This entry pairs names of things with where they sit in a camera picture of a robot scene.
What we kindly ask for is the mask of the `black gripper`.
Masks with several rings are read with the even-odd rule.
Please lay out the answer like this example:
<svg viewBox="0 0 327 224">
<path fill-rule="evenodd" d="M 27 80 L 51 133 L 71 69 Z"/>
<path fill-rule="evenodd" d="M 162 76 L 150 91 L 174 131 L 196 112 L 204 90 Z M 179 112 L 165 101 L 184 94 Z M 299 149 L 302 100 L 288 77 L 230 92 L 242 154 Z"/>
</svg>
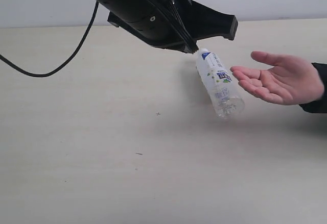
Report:
<svg viewBox="0 0 327 224">
<path fill-rule="evenodd" d="M 156 48 L 184 53 L 198 50 L 196 40 L 234 40 L 238 20 L 191 0 L 96 0 L 109 10 L 108 22 Z"/>
</svg>

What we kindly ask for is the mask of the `person's open right hand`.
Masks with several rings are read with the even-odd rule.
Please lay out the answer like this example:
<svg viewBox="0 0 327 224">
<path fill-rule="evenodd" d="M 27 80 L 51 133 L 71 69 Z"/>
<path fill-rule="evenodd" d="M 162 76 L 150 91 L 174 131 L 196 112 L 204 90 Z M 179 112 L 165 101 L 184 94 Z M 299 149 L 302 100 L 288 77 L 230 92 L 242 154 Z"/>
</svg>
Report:
<svg viewBox="0 0 327 224">
<path fill-rule="evenodd" d="M 301 88 L 310 79 L 315 69 L 312 64 L 292 55 L 271 54 L 253 51 L 251 58 L 270 65 L 268 69 L 254 69 L 245 66 L 230 68 L 238 84 L 252 96 L 277 105 L 300 105 Z"/>
</svg>

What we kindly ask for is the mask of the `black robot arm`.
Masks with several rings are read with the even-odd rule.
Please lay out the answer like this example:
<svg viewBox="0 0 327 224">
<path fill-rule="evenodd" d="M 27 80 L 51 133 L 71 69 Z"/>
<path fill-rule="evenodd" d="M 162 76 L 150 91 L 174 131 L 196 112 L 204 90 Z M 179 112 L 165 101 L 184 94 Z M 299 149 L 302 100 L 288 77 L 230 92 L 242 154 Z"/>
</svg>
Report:
<svg viewBox="0 0 327 224">
<path fill-rule="evenodd" d="M 233 41 L 238 21 L 194 0 L 96 0 L 109 10 L 107 21 L 147 45 L 193 54 L 198 40 Z"/>
</svg>

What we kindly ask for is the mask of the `black sleeved forearm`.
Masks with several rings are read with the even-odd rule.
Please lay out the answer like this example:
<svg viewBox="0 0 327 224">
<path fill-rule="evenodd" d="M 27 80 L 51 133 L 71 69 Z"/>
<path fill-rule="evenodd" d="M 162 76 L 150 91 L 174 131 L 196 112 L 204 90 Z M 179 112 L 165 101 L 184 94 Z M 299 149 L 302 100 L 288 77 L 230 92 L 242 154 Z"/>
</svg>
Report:
<svg viewBox="0 0 327 224">
<path fill-rule="evenodd" d="M 326 114 L 326 64 L 311 63 L 315 69 L 301 88 L 300 107 L 311 114 Z"/>
</svg>

